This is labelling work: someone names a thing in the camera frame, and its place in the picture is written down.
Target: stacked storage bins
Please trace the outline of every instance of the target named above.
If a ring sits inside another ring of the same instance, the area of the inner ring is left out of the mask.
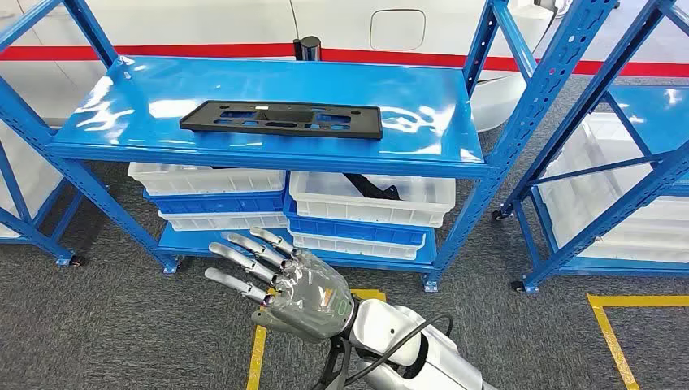
[[[455,204],[455,180],[366,175],[401,200],[363,197],[340,173],[294,171],[284,213],[296,246],[415,261]]]
[[[129,175],[176,231],[287,226],[285,171],[132,162]]]
[[[643,154],[615,114],[594,113],[566,142],[545,176],[598,167]],[[552,232],[564,245],[652,170],[640,164],[540,184]],[[661,196],[619,223],[579,257],[689,262],[689,197]]]

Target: white plastic bin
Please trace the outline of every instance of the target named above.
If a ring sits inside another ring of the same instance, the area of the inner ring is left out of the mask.
[[[287,217],[281,212],[272,213],[200,213],[200,214],[163,214],[172,228],[178,232],[192,230],[238,230],[259,228],[285,228]]]
[[[414,260],[416,253],[426,243],[426,236],[419,246],[393,244],[390,242],[357,240],[338,236],[321,236],[318,234],[295,233],[287,228],[294,239],[294,245],[300,248],[329,250],[344,254],[361,254],[364,256],[378,256],[381,258],[395,258],[400,260]]]
[[[363,197],[341,173],[294,171],[289,193],[305,217],[440,227],[455,205],[455,179],[366,175],[381,189],[397,187],[400,201]]]
[[[285,171],[267,169],[198,167],[194,165],[132,162],[128,174],[140,181],[149,195],[195,193],[249,193],[281,191]]]
[[[595,113],[584,120],[562,153],[548,165],[546,176],[641,156],[617,116]],[[581,232],[650,171],[651,167],[643,164],[539,185],[558,246]],[[689,262],[689,198],[658,197],[579,256]]]

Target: shelf top surface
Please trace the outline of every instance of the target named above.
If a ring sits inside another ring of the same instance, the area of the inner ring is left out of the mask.
[[[136,161],[150,151],[178,153],[180,161],[189,164],[194,164],[193,155],[213,154],[242,162],[262,160],[261,167],[271,159],[286,167],[305,156],[341,160],[343,169],[353,159],[371,165],[482,163],[462,80],[457,68],[120,57],[49,148],[63,154],[67,149],[89,150],[96,158],[103,153],[116,156],[104,159],[123,161]],[[181,129],[180,118],[206,100],[377,106],[383,139]]]
[[[689,86],[614,85],[609,92],[651,153],[689,141]]]

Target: robot finger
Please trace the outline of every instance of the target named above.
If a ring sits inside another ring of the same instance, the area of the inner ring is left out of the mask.
[[[239,245],[251,252],[256,259],[268,262],[278,267],[280,270],[283,269],[286,259],[281,254],[269,249],[265,245],[260,245],[258,242],[237,233],[224,233],[223,236],[234,245]]]
[[[275,234],[261,227],[252,227],[249,230],[249,233],[251,233],[252,236],[258,237],[261,240],[264,240],[265,242],[271,244],[273,248],[277,249],[285,256],[292,257],[294,247],[292,246],[292,244],[288,243],[287,240],[285,240],[284,238],[276,236]]]
[[[233,262],[242,266],[246,272],[250,273],[251,275],[255,275],[260,280],[263,280],[270,285],[275,282],[275,277],[277,274],[273,270],[262,265],[260,262],[247,258],[242,253],[239,253],[228,246],[222,245],[219,242],[211,242],[210,245],[208,245],[208,250],[214,254],[232,260]]]
[[[204,274],[206,278],[214,280],[220,284],[224,284],[229,288],[234,288],[241,296],[248,298],[250,301],[256,302],[261,306],[267,306],[273,302],[274,297],[257,288],[249,282],[243,282],[234,276],[228,275],[217,268],[207,268]]]

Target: gray carpet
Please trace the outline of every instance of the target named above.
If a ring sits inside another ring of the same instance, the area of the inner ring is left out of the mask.
[[[582,76],[570,80],[491,210],[586,82]],[[483,135],[483,144],[490,145],[495,135]],[[141,197],[141,186],[127,178],[125,165],[96,163],[93,169],[135,218],[160,233],[163,221]],[[467,190],[461,182],[460,195]],[[448,228],[446,224],[441,234]],[[198,258],[185,272],[163,275],[153,259],[88,202],[63,242],[85,253],[91,263],[58,269],[33,247],[0,246],[0,388],[245,388],[254,307],[202,276],[209,266],[236,274],[235,267]],[[538,244],[544,250],[544,242]],[[578,276],[551,279],[538,295],[511,292],[509,281],[528,270],[517,222],[492,222],[486,214],[446,272],[440,293],[423,293],[416,274],[341,271],[352,287],[379,288],[390,302],[426,316],[453,313],[453,339],[462,355],[504,390],[623,389],[586,293],[689,294],[689,279]],[[643,389],[689,388],[685,309],[610,309],[610,321]],[[326,348],[270,333],[261,388],[308,388]]]

